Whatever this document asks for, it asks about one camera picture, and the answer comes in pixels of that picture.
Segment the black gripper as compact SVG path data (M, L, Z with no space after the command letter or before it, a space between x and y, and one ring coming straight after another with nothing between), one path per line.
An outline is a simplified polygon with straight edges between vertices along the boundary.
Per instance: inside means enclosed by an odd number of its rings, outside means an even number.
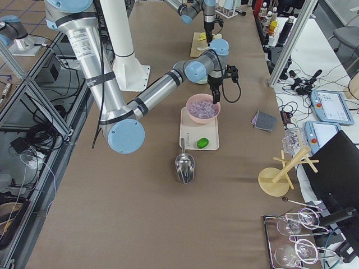
M227 78L231 78L233 83L239 83L238 68L236 66L226 65L224 70L218 71L215 75L208 75L208 84L213 97L213 104L220 102L219 87Z
M215 24L219 24L220 27L223 27L224 21L215 12L209 15L204 14L204 30L206 33L206 42L208 45L210 45L210 43L213 41L212 31L214 30Z

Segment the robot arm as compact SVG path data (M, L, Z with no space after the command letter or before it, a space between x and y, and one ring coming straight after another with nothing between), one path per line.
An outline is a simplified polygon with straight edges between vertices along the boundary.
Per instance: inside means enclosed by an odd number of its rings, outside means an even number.
M183 2L175 0L164 0L164 2L177 11L181 20L186 25L192 23L193 19L202 12L207 44L213 41L215 24L219 24L220 27L223 27L223 19L216 14L215 0L194 1L191 6L187 6Z
M219 89L223 81L238 81L237 68L227 65L228 42L212 35L216 2L168 4L186 24L202 13L209 48L196 59L177 62L148 84L150 67L143 66L135 56L124 1L101 1L99 5L93 1L45 2L48 27L67 36L99 107L98 131L120 154L130 154L142 146L145 131L140 118L181 83L207 79L213 102L217 103L224 96Z

